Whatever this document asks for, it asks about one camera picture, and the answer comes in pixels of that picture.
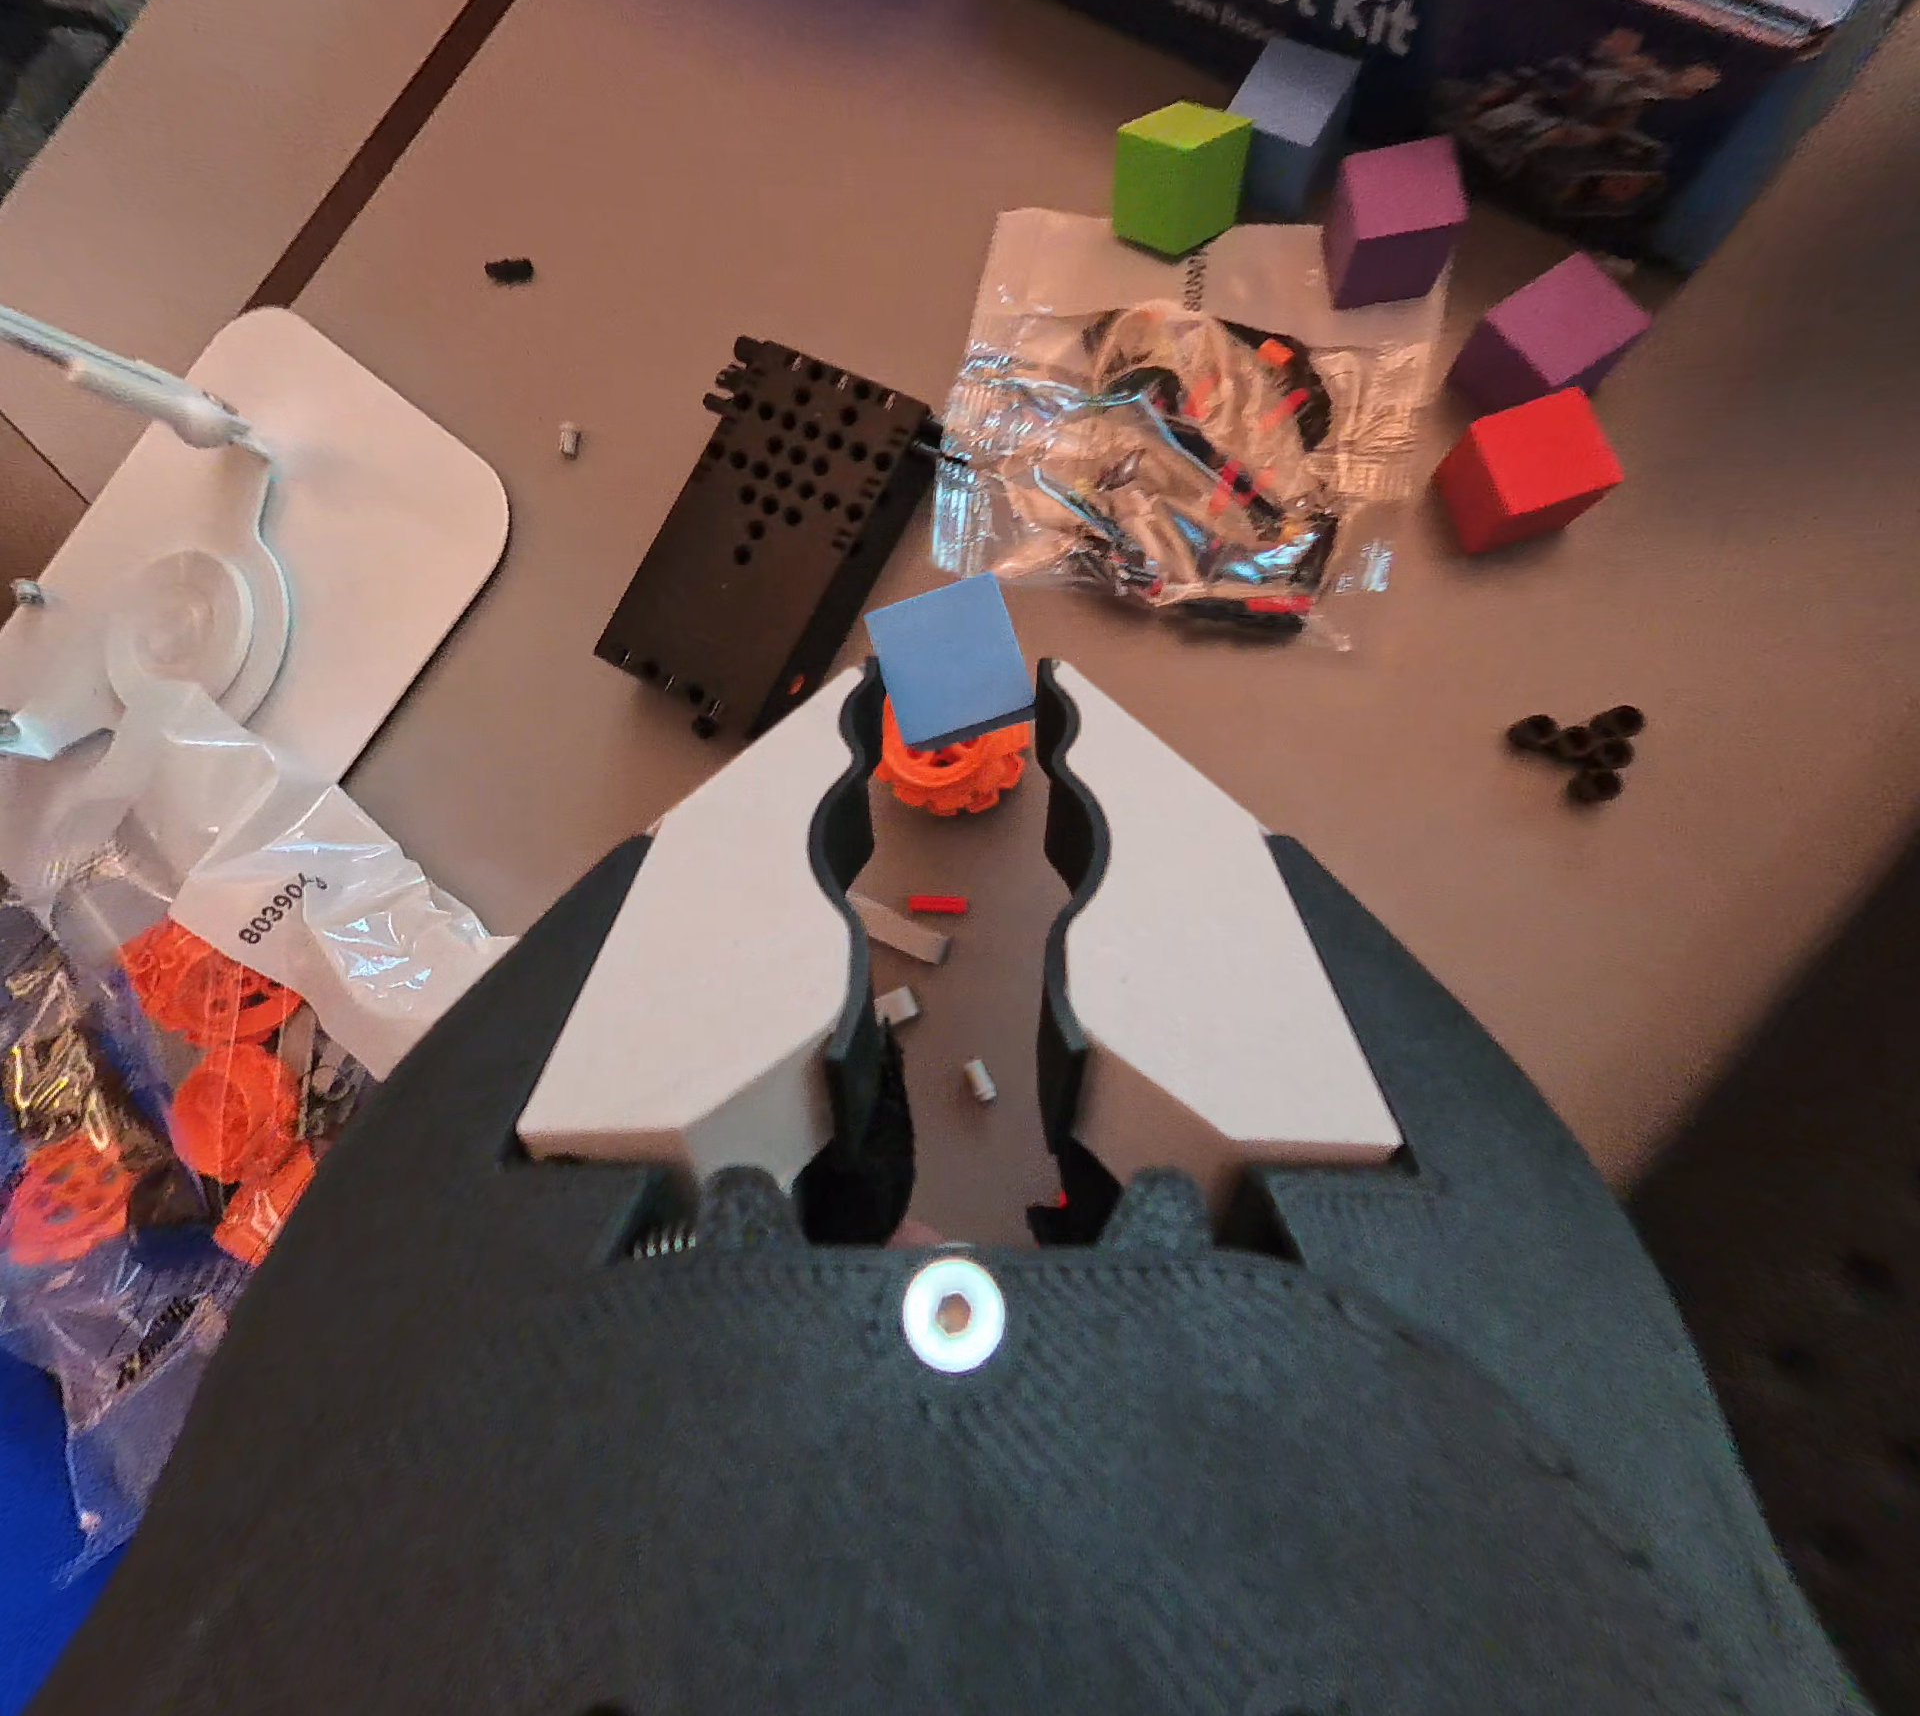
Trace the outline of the purple foam cube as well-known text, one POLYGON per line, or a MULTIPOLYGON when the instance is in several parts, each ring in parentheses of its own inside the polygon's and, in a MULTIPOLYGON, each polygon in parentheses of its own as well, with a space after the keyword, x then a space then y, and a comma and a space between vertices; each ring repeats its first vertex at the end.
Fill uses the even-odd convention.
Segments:
POLYGON ((1563 390, 1588 396, 1651 331, 1653 317, 1592 255, 1576 250, 1491 305, 1448 372, 1476 412, 1563 390))
POLYGON ((1322 223, 1322 264, 1336 313, 1425 299, 1470 214, 1448 136, 1345 155, 1322 223))

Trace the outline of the dark perforated panel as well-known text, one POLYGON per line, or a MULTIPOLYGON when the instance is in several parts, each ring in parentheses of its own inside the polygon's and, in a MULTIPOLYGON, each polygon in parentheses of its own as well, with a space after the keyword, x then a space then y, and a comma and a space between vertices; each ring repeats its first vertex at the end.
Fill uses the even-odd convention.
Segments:
POLYGON ((1629 1194, 1795 1583, 1918 1711, 1918 844, 1629 1194))

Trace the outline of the small clear bag of parts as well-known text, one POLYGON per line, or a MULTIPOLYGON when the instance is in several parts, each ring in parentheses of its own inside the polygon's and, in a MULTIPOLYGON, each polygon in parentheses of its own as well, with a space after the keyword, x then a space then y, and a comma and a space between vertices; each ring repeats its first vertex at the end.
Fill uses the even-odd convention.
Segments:
POLYGON ((1203 638, 1353 649, 1419 489, 1453 262, 1341 309, 1315 225, 1165 261, 1104 217, 1000 212, 942 414, 932 564, 1203 638))

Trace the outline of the blue foam cube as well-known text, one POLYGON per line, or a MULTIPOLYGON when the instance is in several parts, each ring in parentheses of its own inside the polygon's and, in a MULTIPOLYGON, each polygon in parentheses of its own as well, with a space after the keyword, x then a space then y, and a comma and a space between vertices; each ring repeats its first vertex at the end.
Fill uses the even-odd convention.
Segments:
POLYGON ((899 744, 942 751, 1035 719, 1002 581, 975 575, 864 619, 899 744))
POLYGON ((1331 175, 1361 74, 1356 57, 1274 39, 1228 111, 1252 127, 1241 176, 1244 217, 1298 221, 1331 175))

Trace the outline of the orange gear stack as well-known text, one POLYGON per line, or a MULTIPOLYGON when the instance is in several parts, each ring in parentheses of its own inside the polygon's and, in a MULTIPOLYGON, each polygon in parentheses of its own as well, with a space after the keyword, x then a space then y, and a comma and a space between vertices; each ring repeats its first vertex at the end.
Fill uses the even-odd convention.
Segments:
POLYGON ((1027 769, 1025 746, 968 744, 937 753, 886 759, 886 787, 911 811, 936 819, 977 817, 1014 793, 1027 769))

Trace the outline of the dark T-shaped connector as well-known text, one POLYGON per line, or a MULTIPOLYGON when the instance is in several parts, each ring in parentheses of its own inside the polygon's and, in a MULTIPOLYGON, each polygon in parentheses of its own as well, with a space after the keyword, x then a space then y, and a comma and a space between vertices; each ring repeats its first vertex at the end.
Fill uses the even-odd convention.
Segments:
POLYGON ((1503 731, 1503 743, 1516 755, 1561 769, 1563 800, 1585 811, 1619 800, 1623 772, 1636 761, 1646 727, 1648 717, 1638 706, 1615 705, 1588 721, 1523 717, 1503 731))

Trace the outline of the clear bag of orange gears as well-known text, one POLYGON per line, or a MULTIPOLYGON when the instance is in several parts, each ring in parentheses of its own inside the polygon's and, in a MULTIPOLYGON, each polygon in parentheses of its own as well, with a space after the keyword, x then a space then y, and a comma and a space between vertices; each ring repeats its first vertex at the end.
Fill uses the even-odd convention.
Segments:
POLYGON ((2 926, 2 1341, 59 1406, 81 1574, 148 1509, 238 1301, 372 1092, 314 1006, 161 916, 2 926))

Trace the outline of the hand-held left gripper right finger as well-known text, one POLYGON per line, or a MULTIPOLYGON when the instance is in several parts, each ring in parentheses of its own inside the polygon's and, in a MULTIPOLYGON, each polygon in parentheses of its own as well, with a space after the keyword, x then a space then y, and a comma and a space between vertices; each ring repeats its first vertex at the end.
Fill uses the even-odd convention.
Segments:
POLYGON ((1072 664, 1035 670, 1035 1094, 1106 1175, 1370 1171, 1403 1135, 1257 817, 1072 664))

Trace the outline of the black perforated control box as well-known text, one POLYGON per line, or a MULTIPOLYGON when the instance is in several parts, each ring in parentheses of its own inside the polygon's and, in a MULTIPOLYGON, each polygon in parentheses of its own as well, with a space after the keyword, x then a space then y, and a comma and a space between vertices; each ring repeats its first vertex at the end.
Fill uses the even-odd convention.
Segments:
POLYGON ((811 697, 944 454, 936 409, 815 355, 737 336, 712 431, 593 647, 749 743, 811 697))

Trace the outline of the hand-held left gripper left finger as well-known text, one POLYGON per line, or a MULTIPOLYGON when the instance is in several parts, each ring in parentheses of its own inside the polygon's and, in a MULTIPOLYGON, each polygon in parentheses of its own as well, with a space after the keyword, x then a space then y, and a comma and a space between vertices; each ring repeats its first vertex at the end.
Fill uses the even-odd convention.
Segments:
POLYGON ((851 930, 807 840, 851 772, 857 681, 830 678, 647 831, 517 1116, 530 1159, 798 1175, 828 1147, 851 930))

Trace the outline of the white plastic pouch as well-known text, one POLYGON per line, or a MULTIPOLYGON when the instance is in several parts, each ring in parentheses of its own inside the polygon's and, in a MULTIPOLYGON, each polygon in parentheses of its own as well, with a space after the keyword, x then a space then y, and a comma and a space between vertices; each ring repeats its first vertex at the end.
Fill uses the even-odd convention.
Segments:
POLYGON ((175 920, 292 988, 376 1081, 516 946, 338 782, 183 682, 55 759, 3 751, 2 863, 88 975, 175 920))

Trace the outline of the green foam cube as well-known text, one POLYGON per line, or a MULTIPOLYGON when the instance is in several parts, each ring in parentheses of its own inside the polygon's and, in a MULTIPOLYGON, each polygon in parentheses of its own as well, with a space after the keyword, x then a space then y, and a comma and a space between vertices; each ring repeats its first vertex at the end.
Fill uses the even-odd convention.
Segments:
POLYGON ((1116 129, 1109 225, 1118 240, 1180 261, 1236 227, 1254 124, 1194 101, 1116 129))

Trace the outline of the red foam cube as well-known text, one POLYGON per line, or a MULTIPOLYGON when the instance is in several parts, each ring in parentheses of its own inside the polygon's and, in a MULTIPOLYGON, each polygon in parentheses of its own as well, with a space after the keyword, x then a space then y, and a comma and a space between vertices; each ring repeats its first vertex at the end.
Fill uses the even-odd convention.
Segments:
POLYGON ((1472 420, 1431 477, 1468 556, 1557 534, 1622 482, 1619 456, 1580 386, 1472 420))

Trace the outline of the white metal stand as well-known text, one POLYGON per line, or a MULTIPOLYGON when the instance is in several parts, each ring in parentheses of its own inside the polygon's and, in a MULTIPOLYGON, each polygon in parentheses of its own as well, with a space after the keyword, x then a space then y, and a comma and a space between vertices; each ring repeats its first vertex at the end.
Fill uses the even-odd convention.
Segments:
POLYGON ((3 333, 141 423, 3 624, 3 874, 340 787, 499 567, 495 471, 287 309, 182 376, 3 333))

